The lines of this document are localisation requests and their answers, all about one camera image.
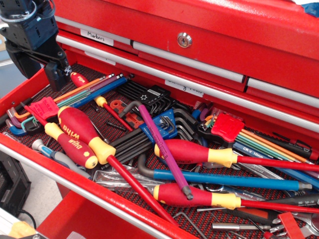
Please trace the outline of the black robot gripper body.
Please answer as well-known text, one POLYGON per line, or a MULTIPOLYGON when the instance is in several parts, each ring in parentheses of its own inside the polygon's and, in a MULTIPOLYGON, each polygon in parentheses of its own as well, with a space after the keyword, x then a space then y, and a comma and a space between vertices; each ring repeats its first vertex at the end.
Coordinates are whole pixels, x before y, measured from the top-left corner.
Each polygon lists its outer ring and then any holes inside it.
POLYGON ((68 75, 66 54, 56 42, 58 26, 52 0, 2 0, 0 29, 6 50, 19 71, 31 78, 43 66, 47 76, 68 75))

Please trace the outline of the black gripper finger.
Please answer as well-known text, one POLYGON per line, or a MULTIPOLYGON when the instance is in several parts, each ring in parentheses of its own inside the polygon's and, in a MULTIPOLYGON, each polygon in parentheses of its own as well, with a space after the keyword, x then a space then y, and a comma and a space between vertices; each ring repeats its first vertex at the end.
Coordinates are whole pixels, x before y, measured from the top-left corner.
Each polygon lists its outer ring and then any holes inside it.
POLYGON ((57 63, 52 61, 44 67, 44 71, 54 92, 62 90, 62 88, 68 83, 68 77, 72 72, 69 65, 66 67, 59 67, 57 63))

